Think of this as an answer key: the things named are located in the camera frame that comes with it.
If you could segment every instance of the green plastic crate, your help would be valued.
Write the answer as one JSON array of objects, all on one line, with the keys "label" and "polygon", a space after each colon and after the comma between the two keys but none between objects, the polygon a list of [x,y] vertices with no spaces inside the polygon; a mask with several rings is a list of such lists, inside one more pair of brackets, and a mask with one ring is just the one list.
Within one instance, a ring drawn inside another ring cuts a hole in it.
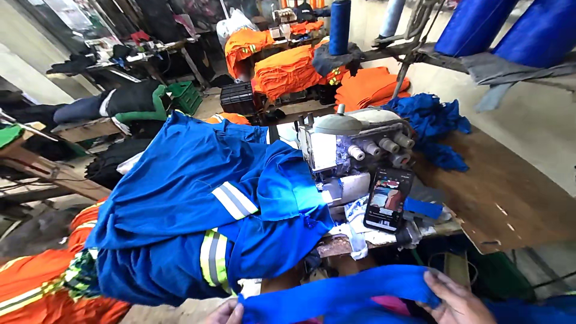
[{"label": "green plastic crate", "polygon": [[167,92],[172,92],[172,100],[186,114],[193,115],[202,103],[202,96],[192,85],[192,81],[170,84]]}]

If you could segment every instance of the smartphone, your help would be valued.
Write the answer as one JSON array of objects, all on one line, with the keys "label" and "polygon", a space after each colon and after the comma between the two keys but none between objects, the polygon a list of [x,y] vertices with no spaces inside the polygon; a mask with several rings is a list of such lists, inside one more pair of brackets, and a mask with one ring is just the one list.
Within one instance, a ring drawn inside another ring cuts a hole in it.
[{"label": "smartphone", "polygon": [[403,169],[378,169],[364,214],[364,226],[395,233],[402,225],[404,200],[410,193],[414,173]]}]

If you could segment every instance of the black plastic crate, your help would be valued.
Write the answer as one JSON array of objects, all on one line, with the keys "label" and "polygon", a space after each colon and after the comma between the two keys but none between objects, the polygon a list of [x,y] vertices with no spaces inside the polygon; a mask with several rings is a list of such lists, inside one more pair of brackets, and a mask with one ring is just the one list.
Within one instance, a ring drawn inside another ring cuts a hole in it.
[{"label": "black plastic crate", "polygon": [[225,85],[220,92],[220,105],[224,112],[245,116],[256,115],[257,100],[258,98],[254,98],[250,82]]}]

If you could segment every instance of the human hand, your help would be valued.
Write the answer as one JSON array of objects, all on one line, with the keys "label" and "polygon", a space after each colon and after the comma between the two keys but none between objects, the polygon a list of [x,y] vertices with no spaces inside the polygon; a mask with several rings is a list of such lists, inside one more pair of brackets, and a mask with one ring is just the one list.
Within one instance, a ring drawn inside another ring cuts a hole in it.
[{"label": "human hand", "polygon": [[204,324],[240,324],[244,306],[238,299],[228,299],[204,320]]},{"label": "human hand", "polygon": [[441,272],[424,272],[424,281],[442,299],[435,310],[419,303],[438,324],[496,324],[490,311],[472,292]]}]

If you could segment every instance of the white plastic bag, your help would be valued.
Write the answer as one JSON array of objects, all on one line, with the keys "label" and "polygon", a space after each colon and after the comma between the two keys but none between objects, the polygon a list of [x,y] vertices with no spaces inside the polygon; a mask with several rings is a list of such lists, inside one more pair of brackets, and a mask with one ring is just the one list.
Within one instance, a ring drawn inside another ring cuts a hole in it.
[{"label": "white plastic bag", "polygon": [[230,38],[233,32],[239,31],[244,27],[259,31],[258,27],[256,27],[250,19],[246,18],[242,11],[230,8],[230,19],[221,20],[216,24],[216,33],[218,34],[218,40],[222,48],[224,48],[226,41],[228,41],[228,38]]}]

